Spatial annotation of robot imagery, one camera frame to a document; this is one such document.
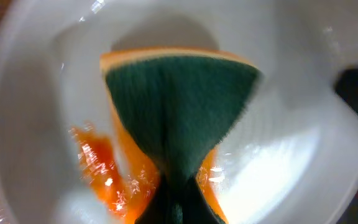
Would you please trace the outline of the pale green plate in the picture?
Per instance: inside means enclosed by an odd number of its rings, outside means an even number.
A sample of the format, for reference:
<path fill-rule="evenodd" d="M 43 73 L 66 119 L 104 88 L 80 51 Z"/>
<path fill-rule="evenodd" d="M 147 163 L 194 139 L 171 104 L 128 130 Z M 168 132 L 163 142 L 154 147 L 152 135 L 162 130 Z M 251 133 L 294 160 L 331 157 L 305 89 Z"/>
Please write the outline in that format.
<path fill-rule="evenodd" d="M 80 180 L 69 128 L 115 136 L 99 56 L 205 47 L 263 73 L 219 148 L 230 223 L 335 223 L 358 189 L 358 115 L 335 94 L 358 65 L 358 1 L 15 1 L 0 29 L 2 223 L 112 223 Z"/>

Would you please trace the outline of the green orange sponge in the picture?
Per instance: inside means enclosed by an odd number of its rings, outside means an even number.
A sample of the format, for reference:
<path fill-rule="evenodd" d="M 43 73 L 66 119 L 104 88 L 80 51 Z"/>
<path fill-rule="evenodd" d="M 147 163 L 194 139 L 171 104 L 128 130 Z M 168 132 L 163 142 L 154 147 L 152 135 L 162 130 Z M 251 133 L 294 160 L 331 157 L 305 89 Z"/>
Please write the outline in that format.
<path fill-rule="evenodd" d="M 123 128 L 165 176 L 183 223 L 182 189 L 241 118 L 261 71 L 233 54 L 184 48 L 111 52 L 99 66 Z M 213 191 L 198 187 L 225 222 Z"/>

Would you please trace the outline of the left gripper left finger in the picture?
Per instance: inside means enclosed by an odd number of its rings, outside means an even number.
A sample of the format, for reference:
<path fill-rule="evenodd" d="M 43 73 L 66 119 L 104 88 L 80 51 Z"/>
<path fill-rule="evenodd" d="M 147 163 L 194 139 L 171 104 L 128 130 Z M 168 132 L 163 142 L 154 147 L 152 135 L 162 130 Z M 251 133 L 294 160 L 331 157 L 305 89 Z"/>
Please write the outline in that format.
<path fill-rule="evenodd" d="M 162 176 L 154 196 L 135 224 L 174 224 L 173 197 L 165 176 Z"/>

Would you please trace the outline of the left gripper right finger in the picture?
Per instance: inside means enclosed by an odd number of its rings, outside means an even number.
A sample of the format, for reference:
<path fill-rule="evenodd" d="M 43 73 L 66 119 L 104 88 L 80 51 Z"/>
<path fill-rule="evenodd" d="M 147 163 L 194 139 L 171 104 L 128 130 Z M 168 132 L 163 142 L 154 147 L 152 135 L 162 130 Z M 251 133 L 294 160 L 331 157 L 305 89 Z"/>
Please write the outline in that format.
<path fill-rule="evenodd" d="M 208 205 L 195 177 L 191 177 L 182 189 L 181 207 L 183 224 L 225 224 Z"/>

